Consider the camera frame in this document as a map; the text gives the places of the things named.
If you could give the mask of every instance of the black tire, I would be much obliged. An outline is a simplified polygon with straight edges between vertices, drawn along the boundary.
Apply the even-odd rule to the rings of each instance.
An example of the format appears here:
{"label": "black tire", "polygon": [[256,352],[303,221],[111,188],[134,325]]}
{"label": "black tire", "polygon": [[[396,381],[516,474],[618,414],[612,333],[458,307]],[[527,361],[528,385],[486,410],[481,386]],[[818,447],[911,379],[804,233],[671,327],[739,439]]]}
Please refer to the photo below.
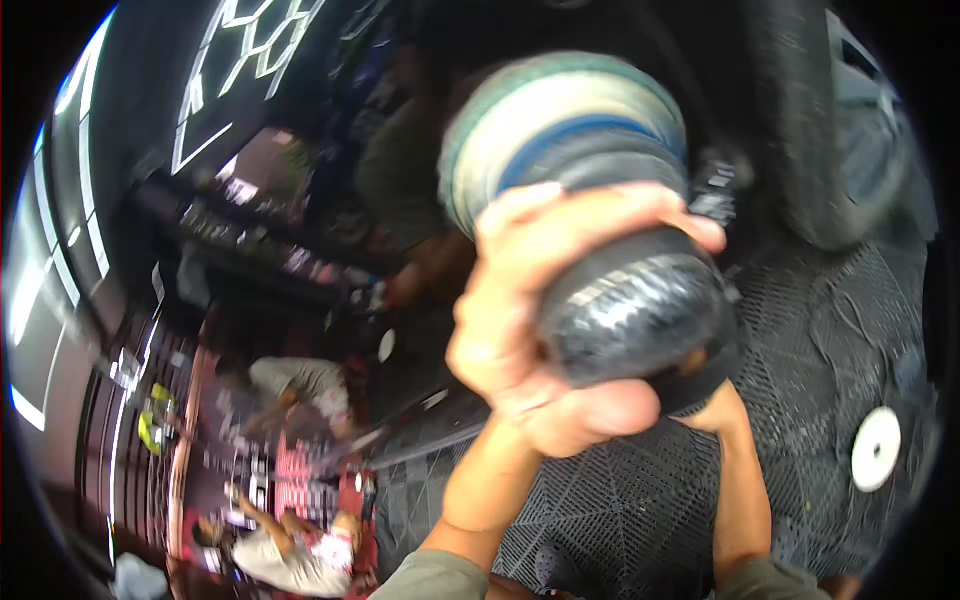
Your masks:
{"label": "black tire", "polygon": [[818,248],[856,245],[896,206],[909,164],[907,144],[897,144],[869,201],[852,201],[837,148],[839,110],[826,2],[748,0],[748,7],[762,79],[760,105],[769,109],[764,116],[777,141],[775,164],[768,166],[783,189],[780,214]]}

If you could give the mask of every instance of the floor mat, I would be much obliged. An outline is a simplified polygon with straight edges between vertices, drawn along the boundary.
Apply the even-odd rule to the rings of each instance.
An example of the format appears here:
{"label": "floor mat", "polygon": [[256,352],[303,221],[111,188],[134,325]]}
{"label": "floor mat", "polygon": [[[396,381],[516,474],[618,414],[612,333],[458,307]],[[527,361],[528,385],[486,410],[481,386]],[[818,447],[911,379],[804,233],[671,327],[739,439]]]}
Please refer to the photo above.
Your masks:
{"label": "floor mat", "polygon": [[[775,556],[817,576],[857,573],[906,509],[932,427],[934,396],[891,383],[920,352],[925,246],[915,235],[845,255],[772,234],[735,281],[744,360],[734,381],[750,413],[775,521]],[[902,447],[877,492],[852,485],[850,453],[863,418],[886,404]],[[425,539],[469,441],[379,473],[381,580]],[[710,573],[718,445],[664,420],[632,438],[547,461],[495,572],[534,588],[544,540],[564,545],[607,597],[699,598]]]}

